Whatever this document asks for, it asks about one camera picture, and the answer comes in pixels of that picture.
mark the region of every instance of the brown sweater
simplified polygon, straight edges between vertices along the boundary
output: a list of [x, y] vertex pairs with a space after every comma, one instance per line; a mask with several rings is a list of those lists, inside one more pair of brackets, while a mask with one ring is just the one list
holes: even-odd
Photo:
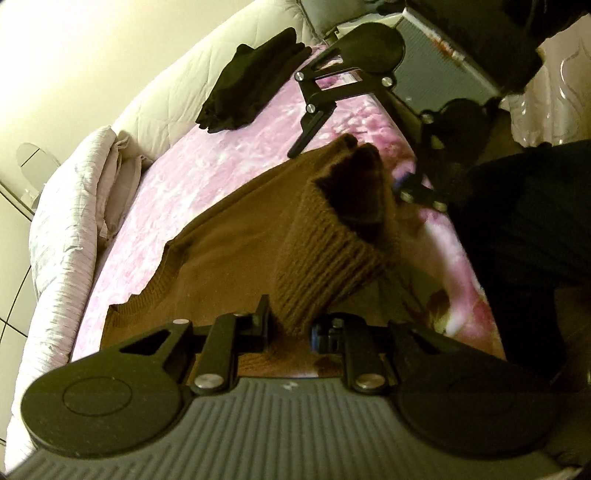
[[344, 135], [224, 198], [168, 242], [140, 295], [109, 308], [101, 348], [176, 318], [210, 325], [271, 295], [278, 335], [240, 373], [310, 373], [308, 327], [398, 259], [395, 203], [377, 149]]

